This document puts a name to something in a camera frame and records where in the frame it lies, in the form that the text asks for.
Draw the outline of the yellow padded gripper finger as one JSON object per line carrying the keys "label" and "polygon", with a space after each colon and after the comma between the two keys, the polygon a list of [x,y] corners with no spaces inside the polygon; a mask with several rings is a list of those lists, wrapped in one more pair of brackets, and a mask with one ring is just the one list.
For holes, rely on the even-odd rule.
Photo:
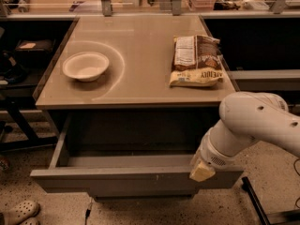
{"label": "yellow padded gripper finger", "polygon": [[189,178],[196,182],[203,182],[215,174],[214,168],[201,160],[193,166]]}

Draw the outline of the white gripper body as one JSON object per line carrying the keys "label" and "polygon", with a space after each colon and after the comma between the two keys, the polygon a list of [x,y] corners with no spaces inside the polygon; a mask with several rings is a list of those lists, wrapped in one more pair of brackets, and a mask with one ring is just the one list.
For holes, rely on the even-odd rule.
{"label": "white gripper body", "polygon": [[195,167],[201,162],[214,170],[224,170],[233,164],[233,157],[221,154],[211,143],[209,135],[205,134],[190,164]]}

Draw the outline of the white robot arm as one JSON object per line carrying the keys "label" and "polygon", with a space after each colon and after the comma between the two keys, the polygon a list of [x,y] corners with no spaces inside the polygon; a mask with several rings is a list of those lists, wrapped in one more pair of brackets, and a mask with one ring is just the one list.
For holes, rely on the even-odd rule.
{"label": "white robot arm", "polygon": [[263,141],[300,157],[300,117],[272,93],[236,92],[220,102],[219,120],[202,137],[189,177],[205,181],[233,165],[244,149]]}

